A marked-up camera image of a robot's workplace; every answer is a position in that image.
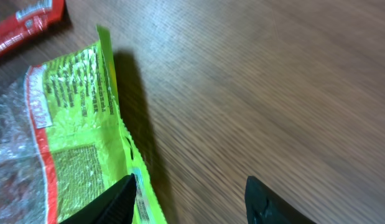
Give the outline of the red stick sachet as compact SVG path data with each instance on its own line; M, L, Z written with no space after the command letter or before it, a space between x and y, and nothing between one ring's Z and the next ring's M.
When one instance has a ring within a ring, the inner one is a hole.
M62 20L65 0L43 0L0 22L0 57Z

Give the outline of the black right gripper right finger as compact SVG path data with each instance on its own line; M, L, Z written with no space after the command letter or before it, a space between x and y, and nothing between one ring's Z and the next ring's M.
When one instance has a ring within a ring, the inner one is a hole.
M248 176L244 193L248 224L315 224L255 176Z

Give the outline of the green candy bag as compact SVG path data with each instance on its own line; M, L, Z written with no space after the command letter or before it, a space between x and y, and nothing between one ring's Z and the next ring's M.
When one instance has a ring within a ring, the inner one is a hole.
M109 30L91 46L0 84L0 223L61 223L126 175L132 223L165 223L122 121Z

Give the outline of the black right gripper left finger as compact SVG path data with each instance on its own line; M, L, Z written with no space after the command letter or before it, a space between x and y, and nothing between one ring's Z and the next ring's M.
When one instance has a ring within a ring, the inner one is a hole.
M131 224L136 192L135 175L126 175L61 224Z

